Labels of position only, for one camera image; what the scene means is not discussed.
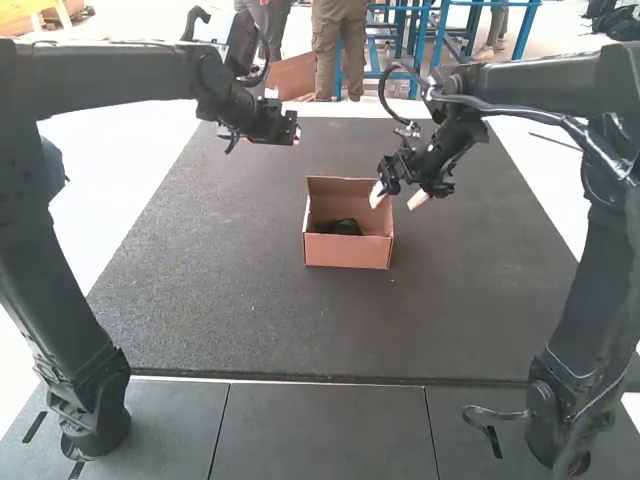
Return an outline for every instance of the cable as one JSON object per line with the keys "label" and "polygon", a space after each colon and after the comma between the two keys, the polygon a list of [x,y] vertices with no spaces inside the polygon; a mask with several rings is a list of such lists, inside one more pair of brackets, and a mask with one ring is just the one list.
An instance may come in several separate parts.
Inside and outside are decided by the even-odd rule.
{"label": "cable", "polygon": [[491,442],[494,441],[494,434],[489,431],[487,427],[472,419],[470,417],[471,413],[502,421],[524,420],[525,418],[529,418],[529,410],[523,410],[520,412],[496,412],[494,410],[489,410],[488,408],[479,407],[477,405],[467,405],[466,407],[463,407],[462,419],[467,423],[467,425],[484,433],[484,435]]}
{"label": "cable", "polygon": [[271,60],[271,50],[269,49],[269,42],[267,41],[267,37],[264,36],[259,29],[258,30],[258,38],[260,39],[260,43],[262,44],[262,48],[264,48],[264,67],[260,72],[260,75],[256,77],[243,77],[238,78],[238,82],[244,88],[253,88],[260,85],[264,79],[267,77],[267,71],[269,70],[269,61]]}
{"label": "cable", "polygon": [[443,103],[460,103],[468,105],[479,110],[485,115],[508,115],[511,117],[528,118],[538,123],[544,123],[545,125],[562,126],[562,122],[566,117],[566,115],[547,112],[537,108],[523,107],[519,105],[494,105],[471,95],[444,95],[438,91],[438,88],[433,86],[429,86],[429,90],[427,92],[427,101],[429,99]]}
{"label": "cable", "polygon": [[387,84],[387,80],[389,79],[389,77],[391,76],[391,74],[393,72],[395,72],[396,70],[404,70],[405,72],[407,72],[411,78],[418,84],[420,85],[420,90],[421,90],[421,94],[422,92],[429,88],[429,83],[422,78],[418,72],[416,72],[412,67],[410,67],[409,65],[404,65],[402,63],[397,63],[394,62],[392,64],[390,64],[387,68],[384,69],[384,72],[382,73],[382,77],[380,77],[380,81],[378,82],[378,99],[380,100],[380,103],[382,104],[382,108],[384,108],[384,110],[391,115],[391,118],[393,118],[396,122],[399,122],[403,125],[409,126],[411,125],[413,122],[407,118],[401,117],[400,115],[398,115],[390,106],[389,103],[387,102],[387,98],[385,96],[385,87]]}

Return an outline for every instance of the white floor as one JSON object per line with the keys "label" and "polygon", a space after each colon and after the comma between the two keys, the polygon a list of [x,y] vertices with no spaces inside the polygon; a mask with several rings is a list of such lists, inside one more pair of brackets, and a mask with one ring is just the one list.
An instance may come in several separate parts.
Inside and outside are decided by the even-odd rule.
{"label": "white floor", "polygon": [[[224,3],[227,0],[210,1]],[[133,12],[121,17],[109,10],[110,5],[117,3],[115,1],[92,3],[97,8],[104,8],[103,21],[111,19],[110,25],[117,23],[117,30],[127,38],[176,38],[182,20],[176,26],[170,19],[184,18],[182,13],[192,4],[127,2],[126,8],[132,8]],[[167,3],[172,4],[169,10],[165,7]],[[602,37],[578,37],[579,28],[568,28],[568,22],[562,20],[560,12],[581,13],[583,6],[584,2],[545,3],[534,26],[527,56],[532,56],[531,52],[553,53],[553,48],[562,52],[590,50],[608,43]],[[165,8],[164,15],[158,13],[161,7]],[[149,12],[152,14],[146,18],[150,20],[141,22],[140,18],[145,18],[143,13]],[[550,20],[541,20],[545,15]],[[300,22],[292,22],[292,25],[300,25]],[[298,33],[308,37],[309,27],[304,25],[299,27]],[[556,40],[563,36],[571,38],[571,42],[562,41],[559,47],[550,47],[548,42],[537,41],[544,35],[549,36],[544,33],[547,28]],[[308,50],[300,47],[304,42],[297,31],[298,28],[294,28],[287,32],[285,53],[299,53],[296,48]],[[397,106],[407,116],[425,118],[427,115],[420,103],[398,101]],[[297,107],[301,115],[306,116],[385,116],[379,105],[369,102],[301,104]],[[65,166],[72,179],[52,203],[51,211],[60,243],[83,292],[91,289],[191,137],[197,126],[194,110],[193,102],[146,103],[69,114],[40,125],[41,132],[64,151]],[[578,177],[580,154],[529,135],[530,131],[535,131],[566,139],[563,132],[553,128],[504,118],[493,119],[491,124],[567,245],[579,258],[588,208]],[[31,371],[31,356],[26,345],[5,312],[1,312],[0,317],[0,378],[4,387],[0,395],[1,437],[33,392],[37,380]],[[624,402],[636,425],[640,425],[640,394],[626,395]]]}

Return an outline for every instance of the robotic arm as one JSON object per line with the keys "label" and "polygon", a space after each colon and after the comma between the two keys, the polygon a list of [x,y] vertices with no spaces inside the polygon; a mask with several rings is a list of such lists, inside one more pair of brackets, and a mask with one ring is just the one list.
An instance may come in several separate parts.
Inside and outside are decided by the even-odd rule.
{"label": "robotic arm", "polygon": [[247,87],[258,38],[248,12],[225,43],[193,41],[199,7],[181,41],[94,44],[0,39],[0,302],[34,356],[34,370],[59,415],[63,453],[108,454],[127,436],[130,367],[96,322],[56,239],[37,120],[146,100],[196,99],[197,116],[254,143],[293,145],[297,115]]}
{"label": "robotic arm", "polygon": [[[400,148],[378,165],[372,206],[385,194],[398,194],[403,181],[417,183],[422,200],[454,193],[452,171],[460,158],[477,142],[489,140],[486,116],[560,126],[584,151],[582,181],[592,208],[564,312],[532,361],[527,410],[522,415],[490,412],[504,419],[527,418],[531,452],[553,468],[556,478],[588,468],[597,434],[613,424],[622,381],[640,340],[639,65],[636,42],[597,53],[445,67],[426,80],[414,74],[438,124],[426,141],[415,123],[388,108],[386,76],[379,88],[383,106],[405,127],[396,130]],[[399,68],[406,69],[394,65],[386,73]],[[467,412],[463,416],[482,429]]]}

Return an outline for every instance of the shoe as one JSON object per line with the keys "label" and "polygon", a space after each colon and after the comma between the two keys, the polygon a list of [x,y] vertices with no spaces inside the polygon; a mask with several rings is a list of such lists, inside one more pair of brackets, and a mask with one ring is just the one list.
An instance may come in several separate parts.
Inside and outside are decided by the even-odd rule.
{"label": "shoe", "polygon": [[472,62],[486,62],[487,60],[491,60],[495,52],[493,51],[493,47],[489,45],[483,45],[480,50],[471,55]]}

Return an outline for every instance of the person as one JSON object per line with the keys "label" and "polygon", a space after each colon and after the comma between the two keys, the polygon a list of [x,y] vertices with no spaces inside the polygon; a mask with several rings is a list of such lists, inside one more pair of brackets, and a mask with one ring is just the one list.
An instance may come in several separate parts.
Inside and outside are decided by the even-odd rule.
{"label": "person", "polygon": [[491,26],[487,35],[487,42],[471,56],[474,62],[486,62],[491,60],[496,51],[502,51],[505,47],[504,36],[507,33],[509,22],[509,7],[491,7]]}
{"label": "person", "polygon": [[[254,23],[265,37],[269,29],[269,11],[268,6],[273,0],[233,0],[233,8],[237,13],[248,10],[253,18]],[[258,58],[265,59],[264,48],[260,45],[258,49]]]}
{"label": "person", "polygon": [[267,39],[271,49],[271,61],[282,60],[282,38],[291,13],[292,0],[272,0],[267,9]]}
{"label": "person", "polygon": [[364,93],[364,44],[367,0],[313,0],[311,4],[312,49],[316,56],[315,99],[331,101],[338,38],[342,36],[349,83],[349,100],[360,101]]}
{"label": "person", "polygon": [[[282,60],[282,37],[291,11],[291,0],[234,0],[236,12],[248,10],[253,21],[269,45],[270,61]],[[258,49],[258,58],[265,60],[264,46]]]}

